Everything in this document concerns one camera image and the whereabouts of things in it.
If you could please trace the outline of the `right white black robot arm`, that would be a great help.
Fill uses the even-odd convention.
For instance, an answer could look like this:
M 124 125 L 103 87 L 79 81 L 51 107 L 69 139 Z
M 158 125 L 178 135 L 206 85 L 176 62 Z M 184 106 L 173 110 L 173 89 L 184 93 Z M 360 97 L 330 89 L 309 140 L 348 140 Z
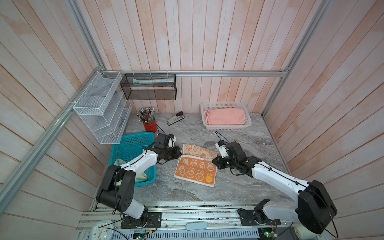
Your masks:
M 290 221 L 303 225 L 314 234 L 322 234 L 333 223 L 338 211 L 325 186 L 316 180 L 307 182 L 285 174 L 259 158 L 246 156 L 237 142 L 216 143 L 219 154 L 212 163 L 219 169 L 236 169 L 246 175 L 263 181 L 290 197 L 293 202 L 283 203 L 264 199 L 252 214 L 252 224 L 269 225 L 275 220 Z

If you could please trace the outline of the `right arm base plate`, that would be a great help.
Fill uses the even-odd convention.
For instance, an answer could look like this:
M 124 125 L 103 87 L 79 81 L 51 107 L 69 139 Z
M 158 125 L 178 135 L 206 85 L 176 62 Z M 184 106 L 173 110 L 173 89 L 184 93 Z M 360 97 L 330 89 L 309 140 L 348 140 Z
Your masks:
M 240 217 L 242 226 L 279 226 L 281 225 L 281 221 L 278 219 L 272 220 L 269 219 L 263 211 L 256 210 L 245 210 L 243 208 L 239 208 L 237 213 Z

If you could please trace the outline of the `pink towel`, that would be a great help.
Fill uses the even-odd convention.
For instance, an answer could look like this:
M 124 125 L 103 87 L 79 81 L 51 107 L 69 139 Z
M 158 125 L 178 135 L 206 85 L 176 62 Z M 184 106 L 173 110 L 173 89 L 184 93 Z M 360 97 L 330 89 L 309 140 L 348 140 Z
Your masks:
M 204 116 L 206 125 L 209 126 L 244 125 L 247 119 L 245 111 L 237 108 L 205 109 Z

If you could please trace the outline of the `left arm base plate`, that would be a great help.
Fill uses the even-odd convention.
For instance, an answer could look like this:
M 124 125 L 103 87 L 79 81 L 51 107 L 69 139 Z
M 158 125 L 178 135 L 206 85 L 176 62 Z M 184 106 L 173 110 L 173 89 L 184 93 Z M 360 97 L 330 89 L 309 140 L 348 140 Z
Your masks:
M 162 222 L 161 212 L 144 212 L 139 218 L 135 219 L 130 216 L 124 216 L 121 229 L 142 229 L 142 228 L 160 228 Z

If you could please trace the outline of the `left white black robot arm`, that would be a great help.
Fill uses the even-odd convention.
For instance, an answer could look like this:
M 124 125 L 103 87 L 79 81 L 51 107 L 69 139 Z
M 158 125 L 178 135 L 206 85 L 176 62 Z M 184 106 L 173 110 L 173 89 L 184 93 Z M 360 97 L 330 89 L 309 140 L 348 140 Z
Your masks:
M 182 153 L 175 141 L 172 134 L 159 134 L 132 161 L 121 166 L 109 166 L 96 195 L 97 202 L 133 219 L 143 219 L 147 215 L 146 207 L 134 199 L 136 178 L 161 160 L 179 158 Z

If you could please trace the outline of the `pale green towel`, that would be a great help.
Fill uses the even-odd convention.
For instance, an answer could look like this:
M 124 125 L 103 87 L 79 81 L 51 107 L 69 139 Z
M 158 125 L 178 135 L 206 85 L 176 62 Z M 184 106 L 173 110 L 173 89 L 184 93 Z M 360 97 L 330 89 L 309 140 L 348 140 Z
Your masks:
M 121 167 L 121 169 L 125 171 L 132 170 L 129 164 L 127 164 L 125 161 L 122 159 L 116 159 L 114 162 L 115 166 Z M 144 172 L 141 172 L 140 174 L 136 174 L 136 179 L 135 179 L 135 184 L 143 183 L 148 180 L 148 175 L 145 174 Z

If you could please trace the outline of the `orange patterned towel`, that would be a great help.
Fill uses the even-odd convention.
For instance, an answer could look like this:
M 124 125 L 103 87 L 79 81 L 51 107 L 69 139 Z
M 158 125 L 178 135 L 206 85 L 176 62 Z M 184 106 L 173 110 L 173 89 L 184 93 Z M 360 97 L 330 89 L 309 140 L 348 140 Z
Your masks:
M 214 187 L 217 167 L 212 160 L 218 152 L 200 146 L 183 144 L 174 177 L 188 182 Z

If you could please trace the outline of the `white plastic basket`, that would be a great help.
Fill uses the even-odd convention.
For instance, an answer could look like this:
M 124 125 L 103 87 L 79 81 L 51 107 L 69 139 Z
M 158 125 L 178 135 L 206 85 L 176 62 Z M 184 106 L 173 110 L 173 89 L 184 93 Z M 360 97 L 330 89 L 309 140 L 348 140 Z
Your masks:
M 237 109 L 243 109 L 246 113 L 246 122 L 244 125 L 229 125 L 229 126 L 209 126 L 206 125 L 205 122 L 205 116 L 204 116 L 204 110 L 217 110 L 217 109 L 228 109 L 228 108 L 237 108 Z M 247 107 L 245 104 L 241 102 L 204 102 L 201 104 L 201 110 L 202 110 L 202 121 L 204 126 L 206 127 L 207 131 L 241 131 L 244 130 L 247 127 L 250 127 L 252 125 L 251 117 L 248 112 Z

